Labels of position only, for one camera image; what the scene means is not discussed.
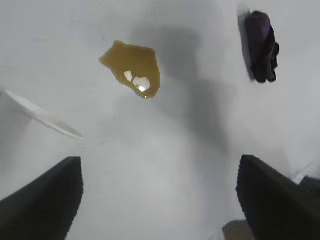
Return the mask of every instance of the purple cloth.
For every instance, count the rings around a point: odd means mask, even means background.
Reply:
[[[278,67],[279,44],[267,14],[255,11],[245,20],[251,70],[259,83],[277,80],[275,68]]]

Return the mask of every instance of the white object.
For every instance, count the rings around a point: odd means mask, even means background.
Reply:
[[[14,94],[6,89],[1,89],[0,93],[9,97],[13,102],[18,104],[22,110],[37,122],[75,140],[82,140],[83,136],[74,128],[63,121],[55,118],[51,113],[41,109],[27,99]]]
[[[144,92],[150,88],[150,82],[146,77],[135,77],[132,81],[133,85],[140,90],[140,92]]]

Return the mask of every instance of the white floor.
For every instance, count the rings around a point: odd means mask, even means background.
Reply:
[[[2,0],[0,85],[85,135],[76,143],[0,101],[0,199],[81,156],[68,240],[209,240],[243,214],[243,154],[294,178],[320,155],[316,0]],[[238,15],[270,15],[273,84],[251,82]],[[114,40],[156,50],[143,100],[101,65]]]

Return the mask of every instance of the liquid spill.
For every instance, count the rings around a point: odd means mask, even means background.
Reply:
[[[115,41],[100,62],[115,78],[138,96],[153,98],[160,88],[160,72],[156,52],[152,48]]]

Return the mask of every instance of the puddle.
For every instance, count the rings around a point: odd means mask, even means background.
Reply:
[[[138,96],[154,97],[160,88],[160,72],[156,52],[152,48],[115,41],[100,62],[115,78],[131,88]]]

